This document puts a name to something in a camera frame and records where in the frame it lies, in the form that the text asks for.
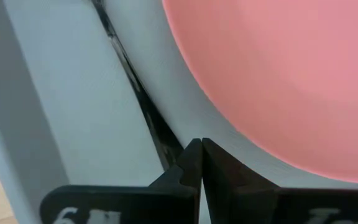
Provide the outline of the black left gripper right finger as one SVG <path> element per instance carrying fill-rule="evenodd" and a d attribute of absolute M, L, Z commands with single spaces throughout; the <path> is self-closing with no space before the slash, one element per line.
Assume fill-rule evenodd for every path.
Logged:
<path fill-rule="evenodd" d="M 358 224 L 358 190 L 280 187 L 211 139 L 202 144 L 212 224 Z"/>

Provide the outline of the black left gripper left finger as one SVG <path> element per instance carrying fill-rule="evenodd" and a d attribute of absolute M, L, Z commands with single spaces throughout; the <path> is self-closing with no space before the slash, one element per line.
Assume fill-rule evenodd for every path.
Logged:
<path fill-rule="evenodd" d="M 199 224 L 203 145 L 193 139 L 147 187 L 65 185 L 40 205 L 42 224 Z"/>

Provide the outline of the dark metal spoon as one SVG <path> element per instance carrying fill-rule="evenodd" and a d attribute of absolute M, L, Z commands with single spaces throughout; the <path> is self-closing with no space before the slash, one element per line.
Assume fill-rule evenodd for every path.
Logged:
<path fill-rule="evenodd" d="M 176 163 L 178 156 L 184 150 L 179 140 L 170 129 L 169 125 L 160 114 L 158 108 L 150 98 L 143 84 L 137 76 L 137 72 L 133 67 L 124 47 L 119 40 L 117 32 L 106 12 L 106 0 L 90 0 L 98 13 L 104 30 L 107 33 L 109 41 L 113 46 L 116 55 L 126 73 L 126 76 L 135 93 L 138 104 L 142 110 L 142 114 L 147 123 L 150 135 L 154 142 L 158 157 L 164 170 L 168 170 Z"/>

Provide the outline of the pink round plate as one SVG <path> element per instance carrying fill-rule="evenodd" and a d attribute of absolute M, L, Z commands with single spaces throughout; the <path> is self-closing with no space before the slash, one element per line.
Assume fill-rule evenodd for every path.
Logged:
<path fill-rule="evenodd" d="M 162 0 L 186 65 L 247 139 L 358 183 L 358 0 Z"/>

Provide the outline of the grey plastic tray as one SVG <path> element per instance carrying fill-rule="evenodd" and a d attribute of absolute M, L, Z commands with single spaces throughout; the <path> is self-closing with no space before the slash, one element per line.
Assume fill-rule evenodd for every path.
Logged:
<path fill-rule="evenodd" d="M 358 190 L 291 166 L 241 134 L 191 74 L 162 0 L 106 0 L 105 8 L 184 150 L 209 138 L 280 187 Z M 18 222 L 42 224 L 42 200 L 58 187 L 147 187 L 165 171 L 92 2 L 0 0 L 0 180 Z M 199 224 L 212 224 L 203 160 Z"/>

